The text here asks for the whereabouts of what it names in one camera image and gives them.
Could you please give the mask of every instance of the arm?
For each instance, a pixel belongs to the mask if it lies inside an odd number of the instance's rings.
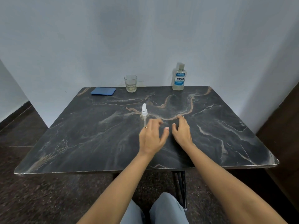
[[[173,124],[172,132],[175,140],[189,155],[205,183],[222,204],[231,223],[286,223],[261,197],[192,143],[190,128],[184,117],[179,117],[178,130]]]
[[[161,123],[160,119],[149,120],[147,128],[143,128],[139,134],[137,156],[107,187],[77,224],[121,222],[143,172],[155,153],[163,147],[169,135],[169,127],[165,127],[161,139],[159,138]]]

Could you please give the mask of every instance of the table leg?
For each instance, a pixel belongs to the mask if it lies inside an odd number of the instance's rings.
[[[185,177],[185,171],[174,171],[174,173],[177,174],[178,177],[178,184],[180,186],[181,190],[181,195],[182,195],[182,200],[183,204],[182,207],[184,210],[187,210],[187,194],[186,194],[186,177]]]

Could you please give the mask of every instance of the person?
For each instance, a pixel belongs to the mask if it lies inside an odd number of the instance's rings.
[[[198,149],[192,142],[187,121],[182,116],[178,118],[178,129],[176,124],[172,125],[175,140],[189,155],[231,223],[286,223],[261,197]],[[169,136],[169,127],[165,127],[159,138],[162,123],[160,119],[149,120],[139,134],[139,152],[136,157],[99,196],[78,224],[144,223],[141,209],[131,198],[149,162]],[[188,223],[182,206],[168,193],[162,193],[153,204],[150,219],[152,224]]]

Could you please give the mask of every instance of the white pump nozzle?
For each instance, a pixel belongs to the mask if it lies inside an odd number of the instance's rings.
[[[146,104],[142,105],[141,115],[147,116],[147,105]]]

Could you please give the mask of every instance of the white wall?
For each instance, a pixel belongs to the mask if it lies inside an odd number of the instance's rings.
[[[0,0],[0,58],[47,126],[84,86],[210,85],[254,131],[298,82],[299,0]],[[280,62],[279,69],[275,64]]]
[[[0,122],[28,99],[0,60]]]

